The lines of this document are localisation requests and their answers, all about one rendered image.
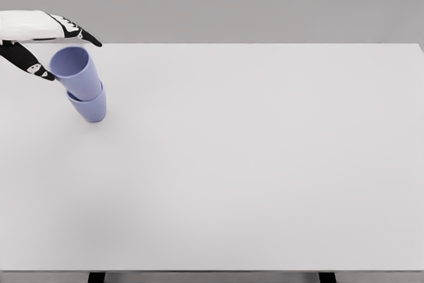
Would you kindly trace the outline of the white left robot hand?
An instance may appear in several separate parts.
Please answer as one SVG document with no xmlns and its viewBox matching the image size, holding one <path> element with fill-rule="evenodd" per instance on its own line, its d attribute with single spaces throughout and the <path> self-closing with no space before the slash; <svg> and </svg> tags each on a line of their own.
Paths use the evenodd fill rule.
<svg viewBox="0 0 424 283">
<path fill-rule="evenodd" d="M 103 44 L 77 23 L 41 10 L 0 11 L 0 56 L 18 69 L 53 82 L 56 77 L 22 43 L 79 38 L 96 47 Z"/>
</svg>

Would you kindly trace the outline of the lavender plastic cup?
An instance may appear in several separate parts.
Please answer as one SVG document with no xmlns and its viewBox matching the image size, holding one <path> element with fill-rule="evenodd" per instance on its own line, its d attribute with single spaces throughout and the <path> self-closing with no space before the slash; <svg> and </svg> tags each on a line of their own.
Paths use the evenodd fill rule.
<svg viewBox="0 0 424 283">
<path fill-rule="evenodd" d="M 49 66 L 56 79 L 80 101 L 91 101 L 102 91 L 95 64 L 83 47 L 62 48 L 53 55 Z"/>
<path fill-rule="evenodd" d="M 89 101 L 81 101 L 70 92 L 66 92 L 67 98 L 73 108 L 90 123 L 98 123 L 102 121 L 107 114 L 107 98 L 103 83 L 101 83 L 100 94 Z"/>
</svg>

